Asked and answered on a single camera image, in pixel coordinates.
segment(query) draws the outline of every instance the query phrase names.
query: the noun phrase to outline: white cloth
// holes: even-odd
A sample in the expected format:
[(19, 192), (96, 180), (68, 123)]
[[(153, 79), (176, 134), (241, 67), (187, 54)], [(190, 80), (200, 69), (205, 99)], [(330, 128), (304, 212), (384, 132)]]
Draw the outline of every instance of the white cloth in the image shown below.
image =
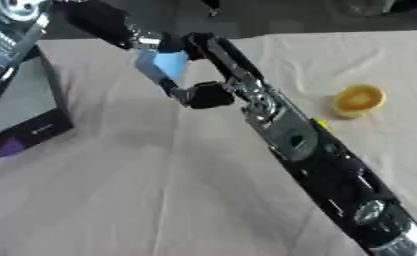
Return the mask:
[[(334, 133), (417, 219), (417, 32), (269, 35), (234, 43)], [(0, 162), (0, 255), (363, 255), (244, 122), (238, 106), (183, 109), (98, 40), (43, 41), (76, 129)], [(184, 83), (220, 79), (207, 62)], [(340, 120), (329, 96), (383, 88)]]

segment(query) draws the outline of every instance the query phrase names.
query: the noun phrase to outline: robotic hand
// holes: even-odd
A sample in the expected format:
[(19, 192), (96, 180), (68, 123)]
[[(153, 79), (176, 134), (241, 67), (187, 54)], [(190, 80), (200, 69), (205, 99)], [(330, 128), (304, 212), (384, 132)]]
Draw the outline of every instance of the robotic hand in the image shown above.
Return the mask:
[[(205, 109), (243, 101), (246, 122), (266, 141), (276, 160), (368, 255), (417, 256), (417, 222), (393, 192), (340, 140), (266, 83), (227, 39), (210, 33), (176, 37), (147, 31), (124, 11), (97, 0), (62, 5), (73, 25), (122, 49), (145, 49), (138, 67), (182, 105)], [(15, 57), (0, 65), (4, 70), (13, 68), (28, 45), (35, 44), (47, 20), (41, 12), (36, 17), (24, 22), (30, 24), (21, 30), (25, 37), (20, 42), (26, 42), (22, 44), (26, 48), (12, 51), (9, 56)], [(175, 77), (188, 59), (211, 61), (225, 81), (179, 88)]]

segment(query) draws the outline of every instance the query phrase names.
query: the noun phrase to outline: blue object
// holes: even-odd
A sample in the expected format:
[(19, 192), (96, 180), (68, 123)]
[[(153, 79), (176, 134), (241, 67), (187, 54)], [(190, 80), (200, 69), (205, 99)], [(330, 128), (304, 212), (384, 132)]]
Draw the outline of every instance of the blue object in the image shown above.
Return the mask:
[(178, 84), (188, 64), (188, 55), (184, 51), (159, 53), (153, 50), (141, 51), (136, 68), (154, 83), (160, 85), (164, 78)]

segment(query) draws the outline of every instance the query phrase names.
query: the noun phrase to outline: purple box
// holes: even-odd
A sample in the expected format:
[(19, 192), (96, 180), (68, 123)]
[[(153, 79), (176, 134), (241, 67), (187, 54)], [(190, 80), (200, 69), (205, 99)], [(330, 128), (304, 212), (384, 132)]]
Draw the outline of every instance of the purple box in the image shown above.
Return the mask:
[(56, 77), (35, 47), (0, 97), (0, 158), (73, 127)]

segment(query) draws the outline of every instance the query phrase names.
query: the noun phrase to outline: orange slice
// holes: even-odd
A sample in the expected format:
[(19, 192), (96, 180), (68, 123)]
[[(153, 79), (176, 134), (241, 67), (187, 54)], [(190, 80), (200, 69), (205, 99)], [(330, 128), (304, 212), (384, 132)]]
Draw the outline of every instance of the orange slice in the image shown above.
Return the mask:
[(376, 86), (351, 85), (334, 97), (334, 111), (342, 117), (361, 117), (382, 106), (385, 98), (384, 91)]

